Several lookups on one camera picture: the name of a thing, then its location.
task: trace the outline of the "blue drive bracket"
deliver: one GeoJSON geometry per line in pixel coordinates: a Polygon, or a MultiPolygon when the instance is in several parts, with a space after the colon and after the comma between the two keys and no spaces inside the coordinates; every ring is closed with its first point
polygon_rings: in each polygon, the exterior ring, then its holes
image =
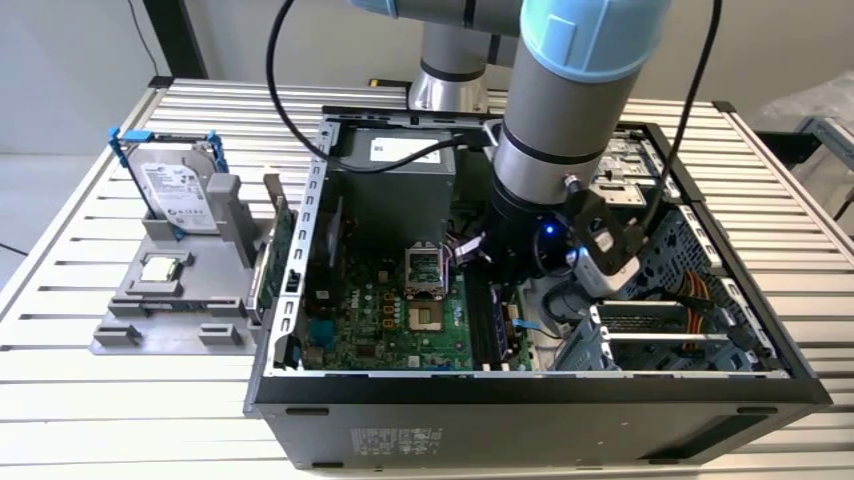
{"type": "Polygon", "coordinates": [[[124,149],[122,148],[122,145],[123,145],[123,142],[128,142],[128,143],[150,142],[155,134],[144,130],[128,130],[122,136],[122,138],[119,138],[119,132],[120,132],[119,127],[112,127],[110,129],[110,148],[112,149],[112,153],[116,154],[116,158],[119,158],[119,165],[122,165],[122,167],[127,169],[128,173],[131,174],[131,180],[134,181],[134,185],[136,185],[136,189],[139,190],[139,195],[140,197],[143,197],[143,202],[146,203],[146,208],[148,209],[148,216],[150,218],[154,219],[158,217],[158,215],[155,214],[155,209],[152,208],[151,203],[148,202],[148,198],[146,197],[143,186],[140,185],[139,180],[136,179],[136,175],[134,174],[134,169],[131,168],[131,164],[128,162],[128,156],[124,152],[124,149]]]}
{"type": "Polygon", "coordinates": [[[221,173],[229,173],[229,162],[226,162],[226,151],[223,150],[223,139],[217,132],[211,130],[206,140],[211,144],[214,149],[214,163],[217,164],[217,171],[221,173]]]}
{"type": "MultiPolygon", "coordinates": [[[[131,151],[131,149],[128,148],[128,150],[126,151],[126,148],[123,148],[126,145],[132,146],[135,144],[158,143],[158,142],[171,143],[175,141],[196,142],[196,141],[205,140],[209,142],[209,144],[211,145],[211,149],[214,150],[214,165],[217,166],[217,171],[219,173],[229,173],[229,162],[226,161],[223,139],[213,130],[206,135],[205,138],[198,138],[198,137],[182,138],[182,137],[159,136],[158,134],[155,134],[155,132],[151,132],[148,130],[128,130],[124,132],[124,135],[122,136],[119,136],[119,133],[120,133],[119,127],[112,127],[110,129],[110,148],[112,149],[114,153],[116,154],[116,157],[119,158],[119,164],[122,165],[123,168],[128,170],[128,173],[131,175],[131,180],[134,181],[134,185],[136,185],[136,189],[139,190],[140,196],[143,197],[143,202],[146,203],[146,208],[148,209],[148,217],[152,219],[156,218],[155,209],[151,206],[151,202],[148,201],[148,198],[146,197],[143,186],[139,182],[139,179],[136,178],[134,169],[131,168],[131,164],[128,161],[128,152],[131,151]]],[[[171,225],[171,227],[172,227],[172,232],[175,233],[175,238],[178,240],[184,238],[184,236],[187,235],[187,232],[184,232],[184,230],[182,230],[175,225],[171,225]]]]}

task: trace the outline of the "black cable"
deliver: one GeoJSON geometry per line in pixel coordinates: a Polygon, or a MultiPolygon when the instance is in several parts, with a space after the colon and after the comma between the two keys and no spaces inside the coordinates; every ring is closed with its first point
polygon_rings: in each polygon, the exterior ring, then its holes
{"type": "Polygon", "coordinates": [[[273,100],[273,105],[277,108],[277,112],[279,113],[279,117],[282,117],[282,121],[285,122],[285,125],[289,127],[291,134],[297,137],[297,140],[299,140],[299,142],[309,149],[309,151],[318,158],[321,158],[322,160],[326,160],[331,164],[338,165],[341,168],[343,168],[351,173],[383,173],[397,168],[401,168],[402,166],[414,162],[415,160],[429,155],[430,153],[438,150],[442,150],[443,148],[457,147],[463,145],[466,143],[463,141],[463,137],[455,136],[450,140],[445,140],[431,145],[430,147],[419,150],[418,152],[413,153],[411,155],[402,158],[397,162],[389,163],[379,167],[371,167],[371,168],[355,167],[345,163],[339,158],[334,158],[333,156],[327,155],[327,153],[315,146],[315,144],[311,142],[311,140],[309,140],[306,135],[303,135],[303,132],[299,131],[297,124],[294,123],[294,121],[291,120],[291,117],[289,116],[289,112],[286,112],[285,107],[282,106],[282,99],[279,98],[279,92],[277,90],[277,78],[274,74],[275,58],[277,58],[277,43],[279,41],[279,34],[282,32],[282,24],[285,23],[285,18],[287,17],[287,14],[289,14],[289,11],[291,10],[293,5],[294,5],[294,0],[285,0],[285,3],[282,4],[282,8],[279,9],[279,13],[277,14],[277,18],[273,22],[273,30],[270,32],[270,41],[267,42],[267,58],[265,62],[266,73],[267,73],[267,89],[270,90],[270,98],[273,100]]]}
{"type": "Polygon", "coordinates": [[[139,35],[139,41],[143,42],[143,48],[146,49],[146,53],[148,54],[148,58],[151,59],[151,65],[155,67],[155,75],[160,76],[160,70],[158,69],[158,62],[155,61],[155,56],[151,54],[151,49],[148,48],[146,37],[143,37],[143,31],[139,28],[139,21],[136,20],[136,9],[134,8],[134,0],[128,0],[128,6],[131,7],[131,16],[134,17],[134,26],[136,27],[136,34],[139,35]]]}
{"type": "Polygon", "coordinates": [[[537,228],[537,231],[534,232],[534,263],[537,263],[537,268],[539,269],[541,273],[546,276],[546,277],[553,277],[553,278],[563,278],[566,277],[570,273],[573,273],[573,267],[567,267],[567,269],[563,272],[550,272],[546,269],[546,266],[543,265],[543,259],[539,258],[539,231],[541,228],[537,228]]]}
{"type": "Polygon", "coordinates": [[[845,215],[845,212],[848,211],[849,207],[852,206],[852,202],[854,200],[846,200],[845,203],[842,204],[842,207],[840,207],[840,210],[837,211],[837,214],[833,216],[833,221],[838,222],[840,219],[842,218],[842,216],[845,215]]]}
{"type": "Polygon", "coordinates": [[[24,256],[30,255],[30,252],[19,250],[18,248],[8,246],[6,243],[0,243],[0,248],[8,250],[12,253],[18,253],[19,255],[24,255],[24,256]]]}
{"type": "Polygon", "coordinates": [[[525,330],[530,330],[533,332],[539,332],[543,335],[546,335],[549,338],[554,339],[554,340],[563,340],[563,337],[559,335],[555,335],[554,333],[549,333],[546,330],[543,330],[542,328],[533,328],[533,327],[521,327],[517,325],[517,328],[523,328],[525,330]]]}
{"type": "Polygon", "coordinates": [[[704,44],[704,52],[700,56],[700,62],[697,64],[697,70],[694,71],[694,79],[692,80],[692,88],[689,88],[689,95],[685,100],[685,107],[682,109],[682,117],[680,118],[680,126],[677,127],[677,135],[673,140],[673,147],[665,166],[662,168],[661,186],[653,192],[653,198],[650,199],[650,206],[644,214],[644,219],[640,222],[641,228],[646,232],[653,223],[653,217],[656,217],[656,211],[662,202],[662,196],[668,189],[668,177],[670,176],[670,170],[673,170],[673,164],[677,160],[677,154],[680,147],[682,146],[682,139],[685,138],[685,131],[689,126],[689,118],[692,117],[692,107],[694,106],[694,99],[697,98],[697,92],[700,91],[700,85],[704,81],[704,75],[706,73],[706,65],[709,64],[709,57],[712,56],[712,48],[716,44],[716,37],[718,36],[718,27],[721,25],[721,13],[724,11],[724,0],[714,0],[712,9],[712,21],[709,23],[709,33],[706,34],[706,43],[704,44]]]}
{"type": "Polygon", "coordinates": [[[546,293],[543,294],[543,296],[541,297],[539,300],[539,305],[541,305],[541,310],[543,311],[543,313],[546,314],[546,318],[549,320],[551,320],[555,323],[569,323],[570,325],[574,325],[575,323],[581,322],[583,320],[583,314],[581,314],[579,312],[577,312],[573,308],[569,308],[569,310],[577,315],[575,318],[573,317],[563,317],[561,315],[558,315],[553,310],[551,310],[551,298],[561,294],[565,293],[563,291],[567,288],[573,288],[573,289],[578,289],[578,280],[575,279],[575,277],[570,277],[569,279],[555,283],[551,288],[549,290],[546,290],[546,293]]]}

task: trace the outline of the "green circuit board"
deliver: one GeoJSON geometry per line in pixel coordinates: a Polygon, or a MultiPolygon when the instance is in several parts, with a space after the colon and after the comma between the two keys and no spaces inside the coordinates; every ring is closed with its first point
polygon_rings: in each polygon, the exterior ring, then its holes
{"type": "MultiPolygon", "coordinates": [[[[322,354],[317,349],[319,342],[310,336],[309,368],[475,369],[463,275],[451,270],[442,300],[407,300],[406,274],[399,263],[379,259],[347,262],[342,303],[331,320],[334,325],[327,325],[331,332],[322,354]]],[[[511,370],[530,370],[527,337],[525,332],[515,333],[519,348],[506,363],[511,370]]]]}

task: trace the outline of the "white wall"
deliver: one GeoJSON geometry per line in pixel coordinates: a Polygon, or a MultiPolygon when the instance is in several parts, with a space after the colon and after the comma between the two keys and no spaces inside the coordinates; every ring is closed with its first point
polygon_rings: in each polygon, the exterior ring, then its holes
{"type": "Polygon", "coordinates": [[[124,0],[0,0],[0,153],[99,152],[152,76],[124,0]]]}
{"type": "MultiPolygon", "coordinates": [[[[168,71],[140,0],[143,32],[168,71]]],[[[674,0],[665,41],[636,96],[685,95],[710,0],[674,0]]],[[[213,78],[262,82],[279,0],[187,0],[213,78]]],[[[704,96],[745,112],[854,66],[854,0],[732,0],[704,96]]],[[[301,0],[281,41],[281,83],[365,85],[411,79],[418,22],[345,0],[301,0]]],[[[509,71],[489,71],[506,88],[509,71]]],[[[123,0],[0,0],[0,153],[95,154],[152,76],[123,0]]]]}
{"type": "MultiPolygon", "coordinates": [[[[265,80],[265,49],[279,0],[188,0],[211,74],[265,80]]],[[[637,97],[682,99],[709,24],[710,0],[674,0],[665,38],[637,97]]],[[[854,67],[854,0],[737,0],[725,19],[702,95],[750,111],[854,67]]],[[[297,2],[285,26],[281,83],[365,85],[418,72],[421,24],[366,13],[345,0],[297,2]]],[[[509,71],[489,71],[507,88],[509,71]]]]}

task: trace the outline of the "metal bracket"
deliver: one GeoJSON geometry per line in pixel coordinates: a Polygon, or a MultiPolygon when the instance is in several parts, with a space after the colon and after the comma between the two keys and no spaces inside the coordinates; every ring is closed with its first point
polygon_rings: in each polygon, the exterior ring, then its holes
{"type": "Polygon", "coordinates": [[[854,133],[832,117],[808,117],[796,134],[814,135],[845,165],[854,170],[854,133]]]}

